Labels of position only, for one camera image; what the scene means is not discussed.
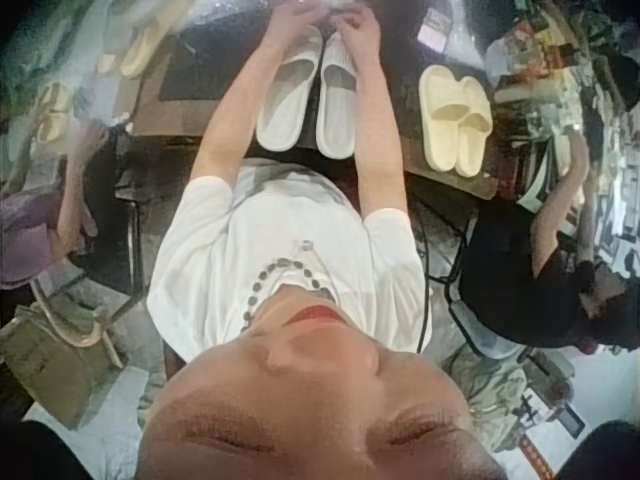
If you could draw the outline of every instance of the red lips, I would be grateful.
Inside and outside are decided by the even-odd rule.
[[[304,320],[330,320],[330,321],[338,321],[344,323],[344,319],[332,308],[326,307],[324,305],[314,305],[312,307],[307,307],[304,310],[301,310],[297,314],[295,314],[291,320],[287,322],[287,325],[296,322],[302,322]]]

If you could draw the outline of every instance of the nose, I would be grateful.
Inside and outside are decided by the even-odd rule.
[[[283,332],[270,345],[267,367],[272,371],[375,375],[378,362],[378,349],[370,339],[346,325],[325,324]]]

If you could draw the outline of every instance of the hand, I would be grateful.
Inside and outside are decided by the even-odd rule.
[[[304,35],[307,27],[329,15],[329,8],[321,0],[283,0],[271,15],[262,46],[274,48],[280,54]]]
[[[109,130],[97,120],[80,126],[69,154],[69,165],[84,169],[109,138]]]
[[[380,65],[380,24],[370,8],[357,6],[331,19],[359,73]]]

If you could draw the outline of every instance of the chair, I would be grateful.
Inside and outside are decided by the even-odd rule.
[[[507,340],[506,338],[503,338],[489,330],[480,323],[473,311],[464,303],[463,299],[454,298],[453,291],[458,291],[457,287],[460,274],[462,272],[462,260],[464,252],[471,241],[471,236],[477,222],[477,215],[472,215],[467,221],[465,227],[460,229],[433,206],[424,201],[418,201],[422,206],[427,208],[438,219],[445,223],[453,231],[454,236],[460,239],[460,246],[458,247],[449,275],[446,277],[429,276],[429,279],[444,285],[445,298],[449,304],[449,313],[462,331],[462,334],[473,351],[480,356],[494,360],[504,360],[517,354],[529,354],[530,351],[527,350],[525,346],[511,342],[510,340]],[[424,225],[421,225],[421,227],[423,236],[426,238]]]

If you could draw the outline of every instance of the white slide sandal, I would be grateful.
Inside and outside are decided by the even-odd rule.
[[[258,117],[256,138],[267,150],[284,152],[298,141],[321,55],[322,34],[313,26],[285,54]]]
[[[155,18],[138,33],[129,52],[122,60],[120,71],[127,78],[141,75],[151,61],[162,40],[173,26],[187,13],[194,0],[169,0]]]
[[[469,113],[464,90],[448,68],[432,65],[420,77],[419,91],[427,163],[448,172],[458,160],[458,126]]]
[[[316,141],[320,152],[344,160],[356,147],[356,71],[340,33],[334,33],[322,59],[322,87]]]
[[[470,111],[460,123],[456,171],[463,177],[475,177],[482,169],[487,137],[493,131],[491,105],[484,88],[475,78],[465,77],[460,83]]]

